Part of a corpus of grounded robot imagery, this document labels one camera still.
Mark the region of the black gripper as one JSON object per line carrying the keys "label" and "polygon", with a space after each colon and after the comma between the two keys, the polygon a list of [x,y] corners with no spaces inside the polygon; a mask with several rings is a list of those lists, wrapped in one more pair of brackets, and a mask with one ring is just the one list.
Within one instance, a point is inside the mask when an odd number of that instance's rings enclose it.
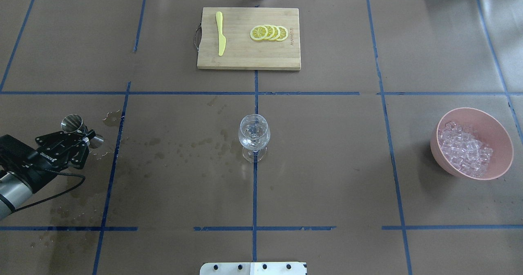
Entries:
{"label": "black gripper", "polygon": [[95,131],[89,130],[36,137],[34,141],[40,147],[25,145],[25,177],[55,177],[67,168],[83,169],[90,153],[87,143],[95,136]]}

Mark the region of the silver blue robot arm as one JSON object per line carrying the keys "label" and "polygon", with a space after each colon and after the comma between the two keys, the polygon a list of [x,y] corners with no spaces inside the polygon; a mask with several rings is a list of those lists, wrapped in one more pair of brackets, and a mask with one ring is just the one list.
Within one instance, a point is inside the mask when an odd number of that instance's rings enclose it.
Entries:
{"label": "silver blue robot arm", "polygon": [[[90,141],[96,136],[95,130],[59,131],[36,137],[34,140],[38,148],[34,149],[11,135],[2,135],[0,138],[1,219],[62,196],[82,185],[85,181],[84,175],[66,173],[65,170],[84,168],[90,153]],[[80,182],[58,194],[23,206],[28,199],[57,176],[79,177]]]}

